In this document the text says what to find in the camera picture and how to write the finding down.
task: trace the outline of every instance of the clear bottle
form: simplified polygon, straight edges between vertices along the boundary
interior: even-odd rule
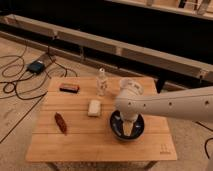
[[[97,77],[97,89],[98,89],[98,95],[104,96],[106,94],[107,89],[107,77],[105,73],[105,69],[101,68],[99,70],[99,74]]]

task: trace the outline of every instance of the sponge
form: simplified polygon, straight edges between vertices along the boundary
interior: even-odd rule
[[[91,100],[89,104],[88,116],[101,115],[101,102],[99,100]]]

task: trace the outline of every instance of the wooden table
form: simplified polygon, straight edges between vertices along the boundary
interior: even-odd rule
[[[143,115],[145,131],[131,142],[118,140],[109,124],[115,110],[114,99],[119,93],[121,77],[110,77],[106,96],[97,95],[95,77],[53,78],[38,116],[32,134],[26,160],[47,162],[58,170],[53,162],[125,162],[177,160],[166,118]],[[144,94],[155,94],[152,78],[134,77],[144,88]],[[78,94],[59,91],[61,83],[80,85]],[[102,115],[88,117],[87,110],[91,99],[102,102]],[[60,113],[67,125],[65,136],[57,127],[54,115]]]

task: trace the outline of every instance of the concrete floor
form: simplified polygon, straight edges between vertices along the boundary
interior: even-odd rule
[[[0,38],[0,56],[9,54],[21,54],[24,46]],[[33,59],[36,59],[41,51],[28,48],[27,53],[24,55],[26,63],[30,63]],[[0,67],[10,61],[11,59],[1,59]],[[93,76],[97,74],[97,70],[73,61],[69,61],[60,57],[57,57],[57,61],[64,66],[68,66],[74,69],[79,76]],[[12,74],[17,71],[18,68],[8,70],[6,74]],[[58,70],[53,75],[60,75],[61,71]],[[44,78],[44,74],[41,74],[37,78],[28,81],[27,83],[20,83],[20,90],[28,90],[33,86],[39,85]],[[5,79],[0,76],[0,81],[12,80]],[[44,92],[48,86],[48,82],[38,91],[24,96],[35,96]],[[6,96],[2,92],[2,85],[0,85],[0,97]],[[21,101],[16,97],[9,98],[7,100],[0,100],[0,138],[13,127],[13,125],[26,113],[27,110],[36,102]],[[34,129],[36,118],[39,113],[41,103],[29,113],[29,115],[18,125],[18,127],[8,136],[8,138],[0,144],[0,170],[2,171],[33,171],[33,170],[50,170],[46,164],[42,163],[27,163],[25,161],[26,151],[28,149],[31,133]],[[173,140],[176,146],[178,161],[158,162],[152,171],[203,171],[205,170],[208,159],[204,153],[204,141],[213,136],[211,132],[204,128],[194,124],[190,121],[182,121],[176,119],[168,119],[169,126],[172,132]],[[209,144],[209,151],[213,150],[213,143]],[[76,164],[63,164],[59,163],[61,170],[141,170],[140,166],[143,163],[76,163]]]

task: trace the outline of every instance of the black cable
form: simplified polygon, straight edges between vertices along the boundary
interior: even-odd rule
[[[201,122],[195,122],[197,125],[207,129],[208,131],[210,132],[213,132],[213,129],[207,127],[206,125],[202,124]],[[210,159],[210,156],[209,156],[209,153],[208,153],[208,149],[207,149],[207,145],[209,143],[209,141],[213,140],[213,138],[208,138],[207,140],[205,140],[205,143],[204,143],[204,150],[205,150],[205,153],[206,153],[206,156],[208,159]]]
[[[34,89],[31,89],[31,90],[29,90],[29,91],[25,91],[25,92],[20,92],[20,93],[19,93],[18,90],[17,90],[17,86],[18,86],[18,83],[19,83],[19,82],[17,82],[17,84],[15,85],[15,89],[14,89],[14,90],[15,90],[16,96],[17,96],[19,99],[21,99],[21,100],[33,100],[33,99],[37,99],[37,98],[39,98],[39,97],[41,97],[41,96],[43,96],[43,95],[46,95],[47,92],[45,92],[45,93],[43,93],[43,94],[41,94],[41,95],[35,96],[35,97],[30,97],[30,98],[24,98],[24,97],[21,97],[21,96],[20,96],[21,93],[23,94],[23,93],[26,93],[26,92],[32,92],[32,91],[35,91],[35,90],[39,89],[40,87],[42,87],[42,86],[44,85],[44,83],[46,82],[47,78],[50,78],[50,79],[51,79],[51,76],[49,75],[49,73],[52,72],[52,71],[55,70],[55,69],[56,69],[56,68],[53,68],[53,69],[49,70],[48,72],[45,70],[46,75],[45,75],[44,80],[42,81],[42,83],[41,83],[38,87],[36,87],[36,88],[34,88]]]
[[[13,128],[1,139],[0,144],[13,132],[13,130],[24,120],[24,118],[37,106],[37,104],[43,99],[41,98],[26,112],[24,116],[13,126]]]
[[[206,153],[206,156],[208,157],[208,159],[210,159],[210,156],[209,156],[209,153],[208,153],[208,149],[207,149],[207,145],[210,141],[212,141],[213,138],[209,138],[205,141],[205,145],[204,145],[204,149],[205,149],[205,153]]]
[[[27,81],[27,80],[29,80],[30,78],[32,78],[34,75],[32,74],[32,76],[30,76],[30,77],[28,77],[28,78],[26,78],[26,79],[22,79],[21,81]],[[26,94],[26,93],[30,93],[30,92],[33,92],[33,91],[35,91],[35,90],[37,90],[37,89],[39,89],[39,88],[41,88],[42,86],[43,86],[43,84],[45,83],[45,81],[46,81],[46,76],[45,76],[45,78],[44,78],[44,80],[42,81],[42,83],[38,86],[38,87],[36,87],[36,88],[34,88],[34,89],[31,89],[31,90],[27,90],[27,91],[22,91],[22,92],[19,92],[18,94],[19,95],[21,95],[21,94]],[[13,91],[15,91],[15,84],[14,84],[15,82],[13,81],[12,82],[12,84],[13,84]],[[3,99],[8,99],[8,98],[11,98],[11,97],[15,97],[16,96],[16,94],[15,95],[11,95],[11,96],[6,96],[6,97],[0,97],[0,100],[3,100]]]
[[[4,78],[13,78],[13,77],[16,77],[17,75],[19,75],[20,73],[15,73],[15,74],[12,74],[12,75],[7,75],[6,72],[8,72],[9,69],[11,68],[14,68],[14,67],[23,67],[24,68],[24,65],[18,65],[18,64],[14,64],[14,65],[10,65],[8,67],[6,67],[4,70],[2,70],[2,76]]]
[[[64,69],[64,71],[65,71],[65,77],[67,76],[68,71],[74,73],[75,77],[78,77],[78,74],[77,74],[76,71],[74,71],[73,69],[70,69],[70,68],[67,68],[67,67],[61,65],[61,64],[55,62],[55,61],[52,59],[51,56],[53,56],[53,55],[50,53],[50,45],[48,45],[48,47],[47,47],[47,55],[49,56],[49,58],[50,58],[50,60],[52,61],[52,63],[54,63],[54,64],[58,65],[59,67],[61,67],[62,69]]]
[[[21,25],[20,25],[20,23],[19,23],[18,20],[16,19],[15,15],[13,14],[13,6],[12,6],[11,0],[9,0],[9,8],[10,8],[10,11],[11,11],[11,13],[12,13],[12,16],[13,16],[13,18],[14,18],[14,20],[15,20],[17,26],[18,26],[19,28],[22,28]],[[9,63],[7,63],[7,64],[5,64],[5,65],[3,65],[3,66],[0,67],[0,69],[5,68],[5,69],[3,70],[3,73],[2,73],[2,76],[3,76],[3,77],[6,77],[6,75],[5,75],[6,70],[8,70],[8,69],[10,69],[10,68],[12,67],[12,66],[10,66],[10,65],[13,64],[13,63],[15,63],[15,62],[17,62],[18,60],[21,60],[21,61],[22,61],[21,69],[20,69],[16,74],[14,74],[14,75],[12,75],[12,76],[17,76],[17,75],[19,75],[19,74],[24,70],[25,61],[24,61],[24,59],[23,59],[23,56],[24,56],[25,53],[27,52],[28,43],[27,43],[27,40],[26,40],[26,39],[23,39],[23,40],[24,40],[24,42],[25,42],[25,48],[24,48],[23,52],[22,52],[20,55],[5,55],[5,56],[1,56],[1,57],[0,57],[0,59],[4,59],[4,58],[15,58],[14,60],[12,60],[12,61],[10,61]]]
[[[17,85],[18,82],[21,82],[21,81],[27,81],[29,79],[31,79],[34,75],[30,75],[28,78],[23,78],[22,77],[24,76],[24,74],[26,73],[26,71],[24,73],[22,73],[22,75],[17,79],[17,80],[13,80],[13,81],[3,81],[3,82],[0,82],[0,84],[5,84],[5,86],[3,87],[3,92],[5,94],[10,94],[12,93],[13,91],[15,91],[15,87]],[[10,90],[10,91],[7,91],[7,88],[9,86],[13,86],[13,88]]]
[[[47,74],[48,78],[49,79],[52,79],[52,76],[50,75],[50,73],[53,71],[53,70],[56,70],[58,69],[58,67],[55,67],[55,68],[52,68],[51,70],[49,70],[48,72],[46,70],[44,70],[44,72]],[[62,75],[60,75],[60,77],[65,77],[66,73],[63,73]]]
[[[43,79],[43,81],[41,82],[41,84],[40,84],[38,87],[34,88],[34,89],[30,89],[30,90],[27,90],[27,91],[18,92],[19,96],[22,95],[22,94],[26,94],[26,93],[33,92],[33,91],[38,90],[39,88],[41,88],[41,87],[45,84],[45,82],[46,82],[46,80],[47,80],[47,77],[48,77],[49,79],[52,78],[52,77],[50,76],[50,73],[51,73],[52,71],[56,70],[56,69],[58,69],[58,68],[55,67],[55,68],[50,69],[49,71],[46,71],[46,69],[45,69],[44,71],[45,71],[45,73],[46,73],[46,76],[44,77],[44,79]],[[15,97],[15,96],[16,96],[16,94],[10,95],[10,96],[6,96],[6,97],[0,97],[0,100],[12,98],[12,97]]]
[[[202,124],[201,122],[195,122],[195,123],[198,124],[198,125],[200,125],[200,126],[202,126],[202,127],[205,128],[205,129],[207,129],[207,130],[213,132],[213,129],[207,127],[206,125]]]
[[[40,97],[46,95],[47,92],[45,92],[45,93],[43,93],[43,94],[41,94],[41,95],[35,96],[35,97],[30,97],[30,98],[24,98],[24,97],[21,97],[21,96],[20,96],[20,94],[18,93],[18,90],[17,90],[17,86],[18,86],[18,83],[20,82],[20,80],[28,80],[28,78],[27,78],[27,79],[22,79],[22,77],[24,76],[25,73],[26,73],[26,72],[24,72],[24,73],[21,75],[21,77],[19,77],[18,81],[15,82],[15,84],[14,84],[14,89],[13,89],[13,91],[15,92],[16,96],[17,96],[20,100],[33,100],[33,99],[37,99],[37,98],[40,98]]]

